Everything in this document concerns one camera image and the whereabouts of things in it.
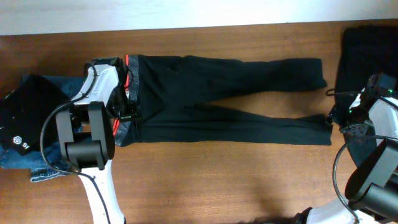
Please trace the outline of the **black leggings red grey waistband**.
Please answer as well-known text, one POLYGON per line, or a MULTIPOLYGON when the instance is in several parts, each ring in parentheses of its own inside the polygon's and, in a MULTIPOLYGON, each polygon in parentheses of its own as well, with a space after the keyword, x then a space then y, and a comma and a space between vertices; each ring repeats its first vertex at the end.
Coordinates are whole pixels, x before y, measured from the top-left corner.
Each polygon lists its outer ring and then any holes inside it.
POLYGON ((319 58, 245 62, 187 56, 130 55, 132 121, 121 123, 117 146, 155 142, 230 141, 331 144, 323 114, 275 118, 220 105, 264 92, 296 93, 326 87, 319 58))

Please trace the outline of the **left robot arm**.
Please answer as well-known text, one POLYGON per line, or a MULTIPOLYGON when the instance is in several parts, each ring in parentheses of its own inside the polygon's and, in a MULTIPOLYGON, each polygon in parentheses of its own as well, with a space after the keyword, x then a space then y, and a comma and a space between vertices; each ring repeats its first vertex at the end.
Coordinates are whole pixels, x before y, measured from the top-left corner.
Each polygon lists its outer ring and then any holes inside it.
POLYGON ((96 58, 68 105, 55 113, 62 158, 80 178, 94 223, 125 223, 112 177, 115 124, 137 118, 127 90, 132 72, 119 57, 96 58))

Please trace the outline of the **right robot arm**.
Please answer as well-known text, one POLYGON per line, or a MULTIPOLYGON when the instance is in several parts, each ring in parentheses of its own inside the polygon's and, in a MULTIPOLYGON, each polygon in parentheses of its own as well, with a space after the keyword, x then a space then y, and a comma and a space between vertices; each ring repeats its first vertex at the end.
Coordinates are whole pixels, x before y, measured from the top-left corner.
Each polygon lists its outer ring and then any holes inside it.
POLYGON ((389 223, 397 221, 397 78, 369 77, 357 93, 340 129, 347 139, 333 162, 336 200, 297 213, 292 223, 389 223), (342 152, 373 142, 373 151, 357 166, 341 193, 336 170, 342 152))

